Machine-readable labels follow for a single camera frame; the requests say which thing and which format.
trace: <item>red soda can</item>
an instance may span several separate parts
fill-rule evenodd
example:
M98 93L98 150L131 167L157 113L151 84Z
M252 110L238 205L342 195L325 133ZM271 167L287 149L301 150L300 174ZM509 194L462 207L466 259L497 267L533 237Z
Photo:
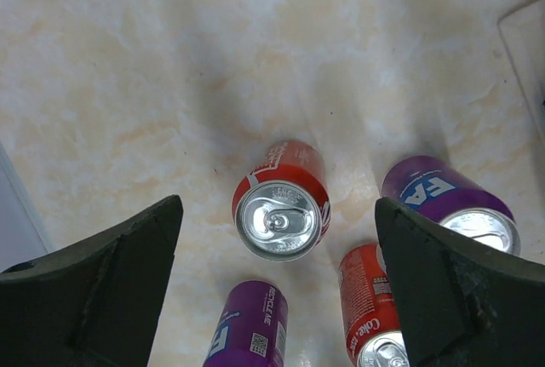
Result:
M285 140L269 148L232 197L232 217L244 244L271 261L309 252L330 224L324 161L307 143Z
M348 357L356 367L409 367L381 248L352 249L339 266Z

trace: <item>coke logo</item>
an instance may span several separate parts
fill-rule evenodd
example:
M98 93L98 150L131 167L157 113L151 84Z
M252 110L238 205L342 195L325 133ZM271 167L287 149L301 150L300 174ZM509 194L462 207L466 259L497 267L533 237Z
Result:
M362 335L368 335L371 331L379 330L381 327L381 322L378 318L372 318L368 320L363 326L358 329L357 335L360 337Z
M254 167L254 169L252 169L250 173L250 176L252 175L255 176L263 171L268 171L270 169L277 169L278 164L280 163L280 159L284 155L284 152L286 151L287 146L288 146L288 143L284 142L270 149L267 155L265 156L265 162L263 162L263 164L261 165L258 165L257 167Z
M326 201L324 206L320 208L320 214L322 216L322 228L326 228L331 221L331 205L329 201Z

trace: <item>can rim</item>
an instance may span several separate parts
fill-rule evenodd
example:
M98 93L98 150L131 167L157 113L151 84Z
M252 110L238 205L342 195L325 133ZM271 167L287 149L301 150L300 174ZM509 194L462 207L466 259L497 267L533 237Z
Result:
M428 154L411 154L411 153L403 154L401 158L397 160L397 163L392 164L390 168L386 171L386 174L384 175L384 178L382 179L381 190L379 192L381 194L381 197L385 197L384 186L386 185L386 180L388 179L388 176L390 176L390 174L392 174L392 172L394 172L396 168L398 168L398 166L401 166L401 164L403 163L407 163L407 161L411 160L412 158L430 158L441 164L446 164L444 160L434 156L430 156Z
M509 250L499 249L499 250L500 250L500 252L505 252L505 253L508 253L510 255L519 256L519 254L520 254L520 235L519 235L519 229L517 228L517 224L514 222L513 219L509 218L509 216L503 214L500 211L497 211L497 210L491 209L491 208L481 208L481 207L459 209L458 211L455 211L452 214L447 215L445 218L443 218L441 221L439 221L439 224L442 227L445 227L445 223L447 223L448 221L451 221L452 219L456 218L457 216L471 213L472 211L480 213L480 214L487 214L487 215L493 216L497 220L499 220L501 223L505 224L505 229L508 232L508 236L509 236L509 238L511 240L511 249L509 249ZM445 228L448 229L449 231L459 233L459 232L456 232L453 229L449 229L447 227L445 227Z
M367 363L365 363L365 357L364 357L364 353L365 351L369 348L369 347L372 347L377 341L379 340L387 340L387 337L389 335L395 335L398 340L395 340L394 338L390 338L389 340L390 341L393 341L395 342L396 344L398 345L401 345L403 346L403 349L405 349L405 344L404 344L404 339L403 339L403 334L401 333L401 330L389 330L389 331L384 331L382 332L381 334L379 335L376 335L374 337L371 337L362 347L361 347L361 350L359 350L359 353L358 353L358 357L356 358L356 365L357 367L370 367Z
M313 229L313 235L306 244L304 244L300 249L289 252L287 254L275 254L273 252L269 252L265 249L260 248L256 244L253 244L251 242L251 239L248 237L248 233L244 230L244 222L241 218L241 213L243 211L244 206L248 203L248 200L250 199L251 195L255 192L259 191L260 189L271 186L272 184L285 184L288 186L292 186L297 189L298 192L300 192L303 197L305 197L308 202L312 205L313 211L316 213L316 225ZM320 208L318 207L318 203L316 202L316 199L308 192L306 189L304 189L302 186L295 184L291 181L285 181L285 180L269 180L269 181L263 181L259 184L251 187L247 192L244 193L244 195L240 198L240 201L238 202L237 209L235 210L235 227L237 228L238 235L240 239L244 242L244 245L246 245L246 248L248 248L251 252L254 254L260 256L261 258L267 259L269 261L275 261L275 262L288 262L288 261L294 261L295 259L299 259L306 255L308 252L310 252L314 246L318 243L320 232L322 229L322 215L320 213Z
M282 290L280 290L280 288L278 287L277 284L274 284L272 282L269 282L267 280L267 278L252 278L252 279L245 279L243 280L242 282L238 283L238 284L235 284L231 290L229 290L229 293L227 294L227 296L229 296L236 288L242 286L243 284L247 284L247 283L254 283L254 282L257 282L259 284L268 284L269 286L272 286L274 289L276 289L276 291L284 298L284 304L286 306L286 309L289 311L290 310L290 305L288 305L288 300L286 299L286 296L284 295L284 292Z

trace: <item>white marble countertop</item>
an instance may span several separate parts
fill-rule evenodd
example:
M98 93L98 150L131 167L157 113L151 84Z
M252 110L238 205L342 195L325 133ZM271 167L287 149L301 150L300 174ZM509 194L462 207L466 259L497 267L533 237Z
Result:
M545 262L545 162L498 34L530 0L0 0L0 141L54 243L180 194L150 366L198 366L228 291L290 304L287 366L349 366L336 266L375 238L386 169L436 152L500 196ZM316 144L330 230L289 264L253 256L238 180L283 137Z

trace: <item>barcode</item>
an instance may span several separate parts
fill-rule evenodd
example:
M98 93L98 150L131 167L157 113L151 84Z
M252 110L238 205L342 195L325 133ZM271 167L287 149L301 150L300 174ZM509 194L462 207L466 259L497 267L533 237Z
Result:
M268 342L269 340L265 336L254 333L252 335L250 351L255 354L259 354L262 357L265 357L267 355Z
M282 361L284 361L286 351L286 330L280 322L278 322L278 328L276 329L276 348L280 353Z

